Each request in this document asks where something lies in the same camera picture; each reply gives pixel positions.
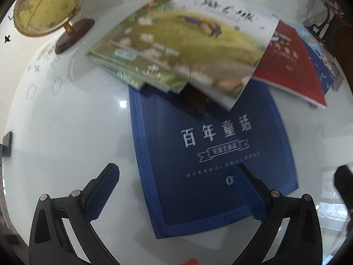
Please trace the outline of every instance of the printed number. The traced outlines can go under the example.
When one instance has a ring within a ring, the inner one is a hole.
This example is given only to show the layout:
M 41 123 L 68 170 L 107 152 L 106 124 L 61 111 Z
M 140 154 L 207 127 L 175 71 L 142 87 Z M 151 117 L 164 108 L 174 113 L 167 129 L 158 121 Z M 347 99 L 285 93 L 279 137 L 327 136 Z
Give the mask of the printed number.
M 228 176 L 226 179 L 225 179 L 225 182 L 228 184 L 228 185 L 231 185 L 233 184 L 233 176 Z

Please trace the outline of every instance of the blue book border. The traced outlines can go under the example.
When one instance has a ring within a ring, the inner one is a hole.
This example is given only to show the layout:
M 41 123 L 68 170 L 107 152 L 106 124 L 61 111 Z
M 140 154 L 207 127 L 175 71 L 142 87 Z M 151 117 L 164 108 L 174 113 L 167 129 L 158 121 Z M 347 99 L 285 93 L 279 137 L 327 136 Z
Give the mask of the blue book border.
M 290 169 L 290 171 L 288 172 L 290 176 L 289 181 L 278 188 L 270 188 L 270 190 L 276 189 L 280 191 L 283 195 L 288 195 L 293 192 L 293 190 L 298 188 L 298 182 L 292 150 L 289 144 L 287 133 L 285 131 L 276 104 L 270 94 L 268 86 L 262 84 L 259 81 L 252 82 L 257 83 L 258 90 L 262 93 L 263 97 L 266 100 L 272 118 L 276 124 L 278 135 L 280 137 L 282 148 L 284 150 L 285 157 L 287 160 L 288 168 Z M 143 118 L 141 93 L 139 91 L 136 91 L 132 87 L 129 87 L 129 96 L 132 133 L 135 145 L 137 166 L 140 174 L 142 189 L 144 192 L 148 213 L 157 239 L 185 236 L 216 229 L 232 224 L 238 220 L 244 219 L 251 215 L 248 207 L 244 205 L 236 209 L 217 214 L 212 217 L 207 217 L 179 224 L 166 224 L 162 211 L 162 206 L 159 200 L 159 195 L 149 155 L 145 123 Z

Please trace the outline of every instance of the black object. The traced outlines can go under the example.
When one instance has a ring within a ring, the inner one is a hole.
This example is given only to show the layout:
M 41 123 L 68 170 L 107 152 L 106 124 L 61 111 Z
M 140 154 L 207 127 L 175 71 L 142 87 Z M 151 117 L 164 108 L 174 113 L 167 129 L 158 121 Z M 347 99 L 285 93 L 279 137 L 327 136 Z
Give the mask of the black object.
M 12 132 L 9 131 L 2 139 L 2 144 L 0 144 L 0 167 L 2 167 L 2 158 L 11 156 L 12 135 Z
M 108 164 L 82 190 L 51 199 L 43 194 L 37 204 L 29 240 L 30 265 L 86 265 L 77 257 L 62 218 L 68 218 L 77 240 L 93 265 L 120 265 L 99 239 L 90 222 L 98 218 L 119 181 L 119 167 Z
M 293 198 L 270 191 L 243 164 L 234 166 L 233 178 L 254 218 L 262 222 L 233 265 L 322 264 L 320 224 L 310 195 Z M 284 218 L 290 221 L 278 251 L 272 259 L 262 262 Z

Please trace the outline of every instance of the metal screw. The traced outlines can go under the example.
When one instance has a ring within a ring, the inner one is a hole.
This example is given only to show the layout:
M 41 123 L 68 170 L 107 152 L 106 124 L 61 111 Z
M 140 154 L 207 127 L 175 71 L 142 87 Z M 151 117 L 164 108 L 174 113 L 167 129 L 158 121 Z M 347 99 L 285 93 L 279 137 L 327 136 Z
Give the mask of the metal screw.
M 39 197 L 39 200 L 40 201 L 45 201 L 45 199 L 47 199 L 47 195 L 46 194 L 42 194 L 40 197 Z
M 272 195 L 273 197 L 280 197 L 280 196 L 281 196 L 280 192 L 279 192 L 279 191 L 276 191 L 276 190 L 272 190 L 272 191 L 271 191 L 271 195 Z
M 71 196 L 72 196 L 72 197 L 77 197 L 77 196 L 79 196 L 80 194 L 81 194 L 81 191 L 78 190 L 78 189 L 76 189 L 76 190 L 74 190 L 73 192 L 71 192 Z
M 311 201 L 311 200 L 312 200 L 311 196 L 308 195 L 308 194 L 304 194 L 304 199 L 305 199 L 306 201 Z

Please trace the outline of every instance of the textured blue pad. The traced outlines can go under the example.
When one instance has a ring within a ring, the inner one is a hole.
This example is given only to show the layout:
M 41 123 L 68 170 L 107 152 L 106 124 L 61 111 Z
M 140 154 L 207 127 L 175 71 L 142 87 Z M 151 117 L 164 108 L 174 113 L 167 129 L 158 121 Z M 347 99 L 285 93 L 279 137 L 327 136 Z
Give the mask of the textured blue pad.
M 117 185 L 119 177 L 119 167 L 114 164 L 108 173 L 103 177 L 100 184 L 98 184 L 92 192 L 91 196 L 87 199 L 85 213 L 86 220 L 88 222 L 96 220 L 99 217 L 109 199 L 109 196 L 112 194 L 115 186 Z
M 267 218 L 266 203 L 257 192 L 254 185 L 237 165 L 233 167 L 233 180 L 246 205 L 256 220 L 264 222 Z

